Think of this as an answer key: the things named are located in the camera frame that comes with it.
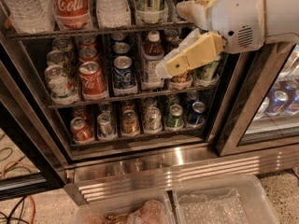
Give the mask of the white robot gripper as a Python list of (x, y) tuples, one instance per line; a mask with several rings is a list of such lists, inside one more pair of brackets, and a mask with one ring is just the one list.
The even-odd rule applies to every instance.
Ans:
[(215, 61), (223, 52), (222, 39), (224, 51), (231, 54), (258, 50), (263, 45), (263, 0), (189, 0), (177, 3), (177, 14), (220, 35), (191, 31), (157, 63), (158, 77), (171, 78)]

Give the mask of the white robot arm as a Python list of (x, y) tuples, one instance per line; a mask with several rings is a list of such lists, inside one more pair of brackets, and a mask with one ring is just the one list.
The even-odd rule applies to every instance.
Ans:
[(196, 29), (157, 63), (161, 78), (211, 63), (222, 52), (299, 39), (299, 0), (190, 0), (177, 3), (177, 13)]

